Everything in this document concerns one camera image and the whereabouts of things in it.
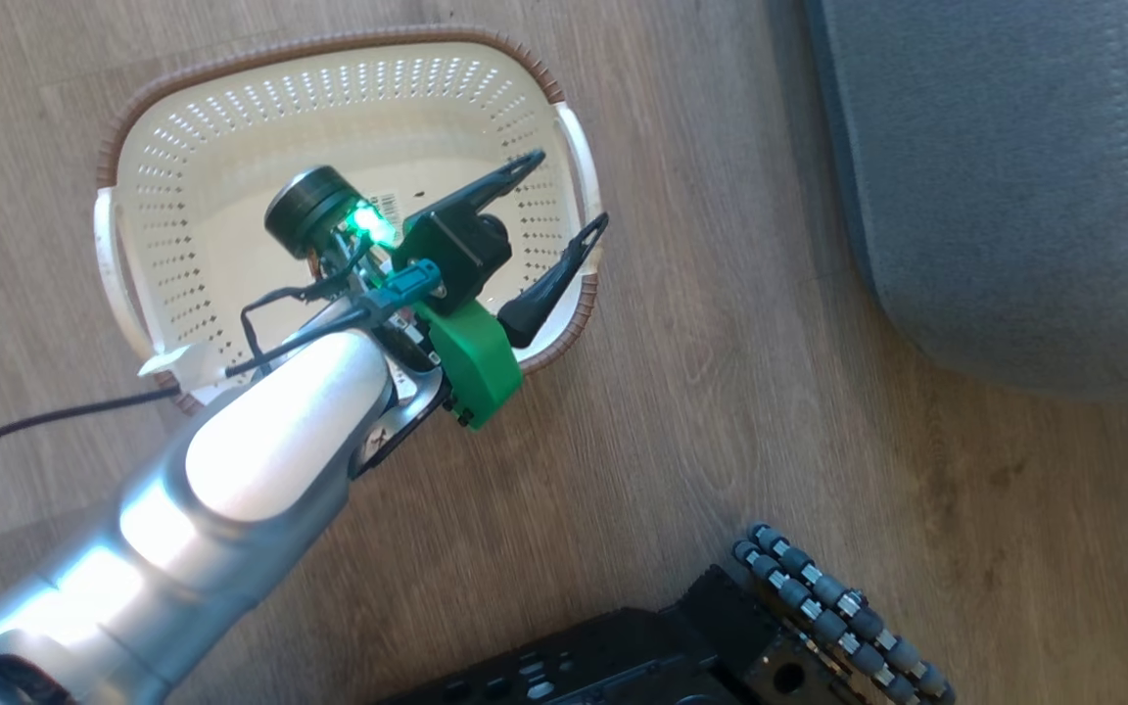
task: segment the gray sofa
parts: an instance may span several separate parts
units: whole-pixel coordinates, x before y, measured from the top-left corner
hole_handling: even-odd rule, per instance
[[[1128,1],[809,0],[856,259],[941,365],[1128,397]]]

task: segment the wooden floor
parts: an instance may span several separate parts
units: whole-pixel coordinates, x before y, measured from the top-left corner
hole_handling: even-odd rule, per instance
[[[142,389],[92,254],[103,126],[277,41],[478,24],[561,81],[607,236],[581,344],[479,434],[430,420],[177,702],[370,702],[622,605],[754,519],[863,585],[970,704],[1128,702],[1128,406],[944,373],[865,298],[802,8],[0,0],[0,424]],[[160,446],[160,405],[0,441],[0,589]]]

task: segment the brown woven rim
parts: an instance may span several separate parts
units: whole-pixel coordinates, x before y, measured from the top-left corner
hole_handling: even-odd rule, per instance
[[[205,83],[208,80],[222,78],[238,71],[247,71],[268,63],[290,62],[292,59],[328,54],[332,52],[347,52],[351,49],[371,49],[371,46],[393,46],[402,44],[435,44],[444,41],[467,41],[467,43],[483,44],[490,49],[496,49],[525,67],[525,70],[538,81],[538,86],[546,94],[547,103],[561,103],[564,100],[564,92],[559,83],[552,78],[550,71],[546,70],[540,60],[534,58],[527,46],[519,41],[511,39],[502,33],[485,30],[485,28],[462,26],[407,26],[396,28],[385,28],[367,33],[340,34],[332,36],[314,37],[314,39],[291,41],[291,43],[257,49],[228,59],[220,59],[217,62],[200,63],[200,65],[182,69],[171,74],[162,76],[139,90],[130,103],[122,108],[120,115],[112,122],[107,136],[103,139],[98,159],[98,187],[114,187],[116,170],[121,165],[121,150],[124,148],[124,140],[129,139],[130,130],[138,123],[139,117],[144,115],[148,108],[158,103],[171,92],[178,92],[185,88]],[[590,273],[582,276],[582,294],[576,303],[572,320],[564,327],[564,333],[547,346],[538,355],[534,355],[521,362],[521,369],[526,374],[534,373],[550,364],[556,358],[563,355],[569,347],[576,343],[578,336],[582,335],[582,329],[590,319],[590,312],[594,309],[596,299],[599,294],[599,275]],[[175,384],[171,374],[156,374],[156,381],[160,387],[169,387]],[[185,414],[196,414],[203,405],[196,398],[185,394],[184,397],[176,398],[176,405]]]

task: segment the basket handle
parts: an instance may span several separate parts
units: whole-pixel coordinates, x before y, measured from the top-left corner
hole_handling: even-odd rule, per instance
[[[147,360],[156,353],[156,349],[138,317],[138,310],[133,308],[130,281],[121,266],[121,238],[115,231],[114,191],[113,187],[98,188],[98,197],[94,200],[94,247],[98,250],[98,272],[103,276],[103,291],[107,294],[107,303],[112,305],[112,314],[121,326],[121,333],[130,341],[133,352]]]
[[[582,195],[582,213],[585,215],[585,222],[590,222],[603,212],[603,200],[599,196],[599,177],[594,170],[594,157],[590,155],[590,142],[587,142],[582,124],[576,120],[576,113],[567,106],[566,102],[556,103],[555,112],[559,117],[556,124],[564,133],[569,157],[573,160],[574,186]],[[588,273],[598,271],[599,258],[602,255],[603,247],[596,246],[594,253],[590,254],[579,273],[588,275]]]

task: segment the beige plastic basket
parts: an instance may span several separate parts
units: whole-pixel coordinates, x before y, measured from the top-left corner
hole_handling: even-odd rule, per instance
[[[600,213],[594,164],[549,72],[505,36],[404,28],[277,46],[165,77],[140,92],[104,144],[94,206],[103,284],[143,360],[211,341],[229,364],[249,352],[238,315],[308,265],[264,231],[264,209],[301,170],[332,165],[399,222],[438,196],[541,148],[546,160],[490,206],[513,258],[482,293],[496,311],[555,264]],[[521,368],[540,368],[585,326],[600,253],[561,299]],[[256,312],[265,346],[317,311]],[[193,389],[205,405],[228,385]]]

